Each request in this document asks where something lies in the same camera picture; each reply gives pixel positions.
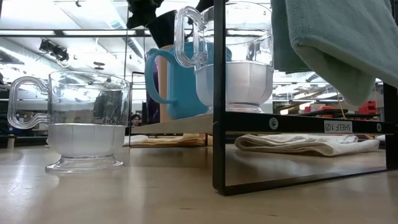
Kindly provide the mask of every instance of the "clear plastic pitcher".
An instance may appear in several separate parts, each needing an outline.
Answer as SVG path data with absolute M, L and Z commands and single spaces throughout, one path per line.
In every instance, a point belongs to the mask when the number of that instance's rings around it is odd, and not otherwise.
M 48 94 L 48 113 L 20 122 L 16 118 L 17 94 L 25 83 L 35 83 Z M 129 90 L 129 82 L 123 79 L 91 72 L 54 72 L 48 83 L 21 77 L 11 85 L 7 119 L 19 129 L 49 125 L 48 144 L 61 159 L 46 170 L 83 172 L 118 167 L 122 162 L 113 154 L 123 146 Z
M 226 9 L 226 111 L 262 113 L 260 105 L 272 94 L 271 11 L 251 2 L 229 2 Z M 181 9 L 175 18 L 175 56 L 184 67 L 195 67 L 197 94 L 213 109 L 214 8 L 201 14 L 193 7 Z M 193 21 L 194 55 L 184 54 L 184 20 Z

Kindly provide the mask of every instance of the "red object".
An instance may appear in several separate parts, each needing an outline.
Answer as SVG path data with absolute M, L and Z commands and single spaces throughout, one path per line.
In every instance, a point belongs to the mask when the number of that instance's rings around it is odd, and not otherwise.
M 326 110 L 326 109 L 334 109 L 334 108 L 331 107 L 331 106 L 320 106 L 320 107 L 317 108 L 318 111 L 319 110 Z M 331 114 L 329 114 L 329 115 L 320 115 L 319 117 L 321 117 L 321 118 L 333 118 L 333 115 L 331 115 Z
M 358 107 L 358 111 L 360 114 L 376 114 L 376 102 L 374 100 L 367 101 L 366 103 Z
M 306 106 L 306 107 L 304 108 L 304 112 L 305 112 L 305 113 L 311 112 L 311 106 Z

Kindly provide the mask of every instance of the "pitcher handle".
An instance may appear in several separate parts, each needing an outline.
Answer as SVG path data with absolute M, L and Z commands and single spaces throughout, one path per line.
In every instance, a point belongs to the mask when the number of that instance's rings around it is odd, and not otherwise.
M 185 30 L 184 18 L 188 17 L 193 21 L 193 57 L 185 55 Z M 200 12 L 194 7 L 187 6 L 177 13 L 174 21 L 174 54 L 177 62 L 185 67 L 192 68 L 197 64 L 205 63 L 207 54 L 199 50 L 199 32 L 206 29 L 206 23 Z
M 11 126 L 18 128 L 18 129 L 29 129 L 33 128 L 39 123 L 48 123 L 49 122 L 49 115 L 48 114 L 35 114 L 35 116 L 28 122 L 20 122 L 16 117 L 17 112 L 17 97 L 18 97 L 18 89 L 24 83 L 35 83 L 42 92 L 48 92 L 48 88 L 46 84 L 39 80 L 38 78 L 34 77 L 20 77 L 17 78 L 11 84 L 10 88 L 10 95 L 8 101 L 8 111 L 7 111 L 7 120 Z
M 157 56 L 166 58 L 171 64 L 175 63 L 174 56 L 166 50 L 150 49 L 149 57 L 145 63 L 145 86 L 150 97 L 157 103 L 169 104 L 176 102 L 175 99 L 167 100 L 159 95 L 154 81 L 155 59 Z

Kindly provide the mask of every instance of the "shelf leg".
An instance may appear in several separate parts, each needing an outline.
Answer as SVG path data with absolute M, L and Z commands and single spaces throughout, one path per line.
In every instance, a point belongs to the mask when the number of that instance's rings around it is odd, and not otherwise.
M 214 0 L 213 187 L 225 192 L 225 0 Z
M 398 123 L 398 91 L 388 84 L 383 85 L 384 121 Z M 398 134 L 386 136 L 386 166 L 387 169 L 398 168 Z

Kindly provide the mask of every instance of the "teal towel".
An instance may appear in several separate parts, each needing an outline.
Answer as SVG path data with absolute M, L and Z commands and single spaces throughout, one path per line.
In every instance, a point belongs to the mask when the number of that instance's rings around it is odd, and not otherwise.
M 286 4 L 290 44 L 348 103 L 375 78 L 398 86 L 398 27 L 389 0 L 274 0 Z
M 290 45 L 285 0 L 272 0 L 272 35 L 274 37 L 274 69 L 280 72 L 310 72 Z

